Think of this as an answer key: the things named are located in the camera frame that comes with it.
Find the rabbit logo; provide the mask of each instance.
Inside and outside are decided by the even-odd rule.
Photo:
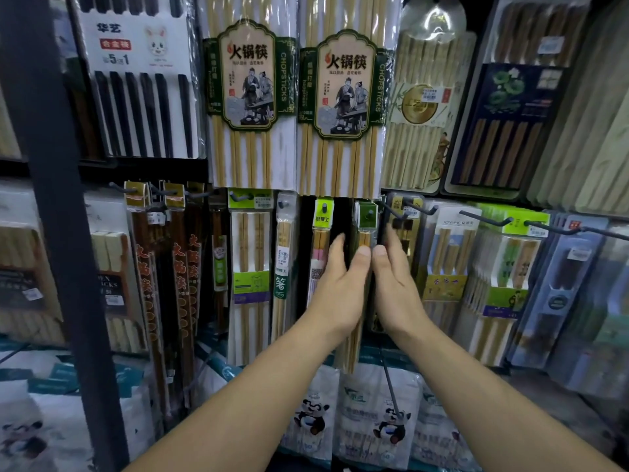
[[[168,51],[166,28],[163,26],[158,28],[146,26],[144,33],[146,34],[146,42],[148,43],[148,50],[151,54],[153,54],[153,56],[165,56]]]

